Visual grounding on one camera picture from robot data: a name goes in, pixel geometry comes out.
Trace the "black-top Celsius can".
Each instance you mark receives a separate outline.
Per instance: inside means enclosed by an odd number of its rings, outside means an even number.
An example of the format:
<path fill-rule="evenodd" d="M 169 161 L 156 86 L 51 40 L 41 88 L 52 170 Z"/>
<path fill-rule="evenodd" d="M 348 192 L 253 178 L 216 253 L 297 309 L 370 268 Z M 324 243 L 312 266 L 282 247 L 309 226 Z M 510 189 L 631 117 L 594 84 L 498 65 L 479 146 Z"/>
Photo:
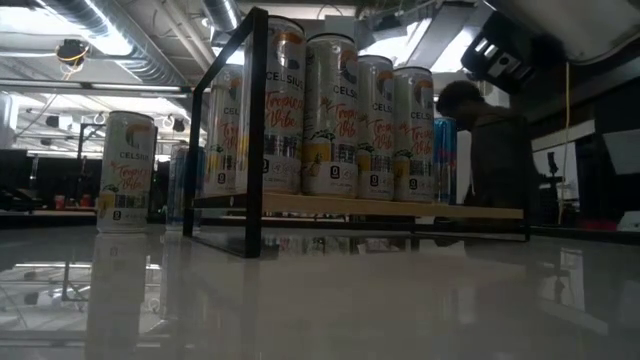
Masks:
<path fill-rule="evenodd" d="M 432 73 L 402 67 L 394 75 L 394 199 L 434 199 L 434 89 Z"/>

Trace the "white wall panel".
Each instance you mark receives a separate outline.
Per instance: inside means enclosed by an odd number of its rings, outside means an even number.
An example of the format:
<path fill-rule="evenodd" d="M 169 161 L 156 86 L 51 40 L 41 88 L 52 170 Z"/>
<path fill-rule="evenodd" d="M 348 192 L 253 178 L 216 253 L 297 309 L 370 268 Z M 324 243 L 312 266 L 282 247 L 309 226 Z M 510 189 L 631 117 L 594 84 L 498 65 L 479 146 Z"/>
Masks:
<path fill-rule="evenodd" d="M 603 138 L 617 175 L 640 173 L 640 129 L 605 133 Z"/>

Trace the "ceiling light bar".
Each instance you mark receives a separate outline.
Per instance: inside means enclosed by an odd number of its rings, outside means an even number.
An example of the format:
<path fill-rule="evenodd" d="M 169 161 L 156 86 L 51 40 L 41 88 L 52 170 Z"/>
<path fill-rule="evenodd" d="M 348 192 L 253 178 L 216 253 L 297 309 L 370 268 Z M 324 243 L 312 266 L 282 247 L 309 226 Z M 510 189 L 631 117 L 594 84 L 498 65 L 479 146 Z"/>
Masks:
<path fill-rule="evenodd" d="M 192 93 L 191 88 L 185 86 L 20 80 L 8 78 L 0 78 L 0 90 L 71 95 L 131 95 L 134 97 L 186 97 Z"/>

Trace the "silver ceiling duct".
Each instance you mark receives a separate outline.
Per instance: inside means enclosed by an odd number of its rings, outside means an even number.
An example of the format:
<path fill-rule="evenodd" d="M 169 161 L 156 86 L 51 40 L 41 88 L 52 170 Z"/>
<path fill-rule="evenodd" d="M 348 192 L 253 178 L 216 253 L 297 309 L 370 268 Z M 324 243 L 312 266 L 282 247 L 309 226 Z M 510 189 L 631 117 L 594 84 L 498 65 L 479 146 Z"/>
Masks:
<path fill-rule="evenodd" d="M 161 53 L 127 12 L 124 0 L 27 0 L 54 18 L 74 27 L 91 45 L 114 58 L 119 66 L 145 84 L 184 85 L 187 80 Z M 131 0 L 163 20 L 198 65 L 206 69 L 215 59 L 210 42 L 195 28 L 179 0 Z"/>

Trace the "Red Bull can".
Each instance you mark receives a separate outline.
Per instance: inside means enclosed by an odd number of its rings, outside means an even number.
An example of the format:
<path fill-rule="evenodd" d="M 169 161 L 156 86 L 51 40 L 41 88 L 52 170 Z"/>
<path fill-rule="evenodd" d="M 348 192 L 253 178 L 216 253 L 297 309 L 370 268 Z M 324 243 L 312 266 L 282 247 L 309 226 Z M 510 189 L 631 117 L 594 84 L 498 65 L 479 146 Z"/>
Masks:
<path fill-rule="evenodd" d="M 171 148 L 166 209 L 166 226 L 169 229 L 182 228 L 184 221 L 184 187 L 188 151 L 187 144 L 174 144 Z M 204 163 L 204 148 L 199 147 L 195 196 L 200 196 L 202 193 Z M 194 229 L 200 227 L 201 213 L 201 210 L 194 210 Z"/>
<path fill-rule="evenodd" d="M 455 120 L 439 117 L 434 120 L 435 199 L 455 205 L 457 200 L 457 128 Z"/>

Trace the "Celsius Tropical Vibe can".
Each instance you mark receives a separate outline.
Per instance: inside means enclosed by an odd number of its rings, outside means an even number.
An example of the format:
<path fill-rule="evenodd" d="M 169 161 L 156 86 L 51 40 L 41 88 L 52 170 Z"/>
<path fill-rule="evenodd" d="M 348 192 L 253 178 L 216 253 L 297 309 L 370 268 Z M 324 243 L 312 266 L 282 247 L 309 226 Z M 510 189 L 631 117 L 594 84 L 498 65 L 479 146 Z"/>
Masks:
<path fill-rule="evenodd" d="M 390 59 L 358 58 L 358 197 L 392 200 L 394 74 Z"/>
<path fill-rule="evenodd" d="M 296 194 L 301 181 L 306 36 L 295 21 L 271 15 L 267 40 L 263 187 Z"/>
<path fill-rule="evenodd" d="M 225 65 L 211 84 L 205 147 L 206 196 L 228 195 L 235 191 L 243 75 L 241 65 Z"/>
<path fill-rule="evenodd" d="M 322 33 L 307 40 L 302 191 L 357 193 L 358 54 L 353 39 Z"/>
<path fill-rule="evenodd" d="M 129 111 L 113 111 L 107 117 L 97 205 L 99 231 L 145 230 L 155 141 L 151 117 Z"/>

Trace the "black ceiling fixture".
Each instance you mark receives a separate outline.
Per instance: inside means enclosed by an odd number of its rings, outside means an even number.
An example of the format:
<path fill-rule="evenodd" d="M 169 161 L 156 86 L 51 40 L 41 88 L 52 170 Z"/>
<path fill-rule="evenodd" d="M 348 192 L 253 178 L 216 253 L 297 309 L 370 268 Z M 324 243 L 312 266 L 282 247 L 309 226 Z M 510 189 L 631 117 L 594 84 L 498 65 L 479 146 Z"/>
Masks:
<path fill-rule="evenodd" d="M 562 44 L 493 12 L 461 57 L 463 68 L 508 94 L 565 60 Z"/>

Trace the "wooden shelf with black frame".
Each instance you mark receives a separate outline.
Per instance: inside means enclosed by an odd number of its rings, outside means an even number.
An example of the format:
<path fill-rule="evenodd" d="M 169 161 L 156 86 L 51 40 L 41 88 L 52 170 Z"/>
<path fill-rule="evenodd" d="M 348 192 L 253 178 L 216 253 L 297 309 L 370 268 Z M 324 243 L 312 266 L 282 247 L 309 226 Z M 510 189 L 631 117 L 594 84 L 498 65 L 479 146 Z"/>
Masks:
<path fill-rule="evenodd" d="M 264 116 L 267 70 L 267 30 L 269 13 L 259 7 L 252 8 L 238 25 L 220 55 L 205 72 L 195 89 L 192 101 L 192 132 L 200 129 L 204 91 L 212 84 L 222 70 L 229 56 L 244 42 L 249 42 L 251 66 L 249 68 L 249 110 L 247 162 L 247 190 L 236 195 L 215 195 L 197 198 L 195 185 L 197 175 L 198 146 L 195 139 L 189 140 L 184 185 L 184 220 L 182 235 L 189 240 L 203 243 L 205 240 L 194 234 L 194 212 L 202 209 L 240 210 L 245 217 L 240 220 L 219 219 L 214 222 L 221 227 L 241 227 L 244 229 L 242 242 L 237 247 L 219 245 L 224 252 L 242 257 L 257 258 L 262 250 L 262 230 L 265 228 L 292 229 L 336 229 L 404 231 L 409 233 L 434 233 L 438 237 L 485 240 L 489 233 L 520 234 L 524 242 L 531 238 L 529 207 L 523 209 L 486 208 L 458 205 L 440 205 L 415 202 L 394 202 L 354 198 L 287 195 L 266 192 L 263 187 L 264 159 Z M 426 225 L 412 223 L 370 223 L 370 222 L 311 222 L 288 220 L 264 220 L 266 213 L 337 214 L 349 216 L 404 216 L 404 217 L 446 217 L 453 219 L 497 219 L 513 220 L 513 225 Z"/>

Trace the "person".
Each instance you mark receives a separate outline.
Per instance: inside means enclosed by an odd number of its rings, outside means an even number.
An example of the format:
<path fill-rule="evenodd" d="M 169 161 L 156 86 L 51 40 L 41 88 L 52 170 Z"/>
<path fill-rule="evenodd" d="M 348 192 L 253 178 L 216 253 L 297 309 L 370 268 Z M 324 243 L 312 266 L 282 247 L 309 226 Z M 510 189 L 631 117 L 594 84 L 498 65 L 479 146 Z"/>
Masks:
<path fill-rule="evenodd" d="M 471 135 L 471 180 L 464 203 L 524 209 L 535 165 L 525 118 L 491 105 L 470 81 L 454 81 L 439 94 L 436 110 Z"/>

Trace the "black aluminium table frame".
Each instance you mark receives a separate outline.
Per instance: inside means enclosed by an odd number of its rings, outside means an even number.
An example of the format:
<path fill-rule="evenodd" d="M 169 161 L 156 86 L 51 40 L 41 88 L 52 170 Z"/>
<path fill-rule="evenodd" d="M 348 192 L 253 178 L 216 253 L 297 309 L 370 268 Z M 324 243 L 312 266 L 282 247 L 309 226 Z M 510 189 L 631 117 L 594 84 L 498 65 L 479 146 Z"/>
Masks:
<path fill-rule="evenodd" d="M 0 212 L 0 230 L 47 228 L 66 226 L 96 225 L 96 216 L 91 212 L 53 211 L 52 213 L 26 214 Z M 523 226 L 519 225 L 480 225 L 480 224 L 416 224 L 391 222 L 335 222 L 315 221 L 295 218 L 262 219 L 263 228 L 293 228 L 293 229 L 331 229 L 355 231 L 400 231 L 400 232 L 444 232 L 444 233 L 479 233 L 479 234 L 525 234 Z M 554 238 L 575 239 L 600 243 L 623 244 L 640 247 L 640 232 L 616 232 L 604 230 L 583 230 L 559 227 L 531 226 L 530 236 L 546 236 Z"/>

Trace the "black yellow ceiling device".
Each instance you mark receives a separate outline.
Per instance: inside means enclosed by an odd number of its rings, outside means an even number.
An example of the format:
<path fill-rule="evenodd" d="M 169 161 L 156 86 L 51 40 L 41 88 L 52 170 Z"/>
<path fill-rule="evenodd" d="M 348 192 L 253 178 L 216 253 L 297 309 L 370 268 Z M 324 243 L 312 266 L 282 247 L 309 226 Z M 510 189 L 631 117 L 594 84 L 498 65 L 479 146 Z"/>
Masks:
<path fill-rule="evenodd" d="M 90 45 L 77 39 L 64 39 L 54 50 L 56 58 L 70 67 L 81 66 L 89 52 Z"/>

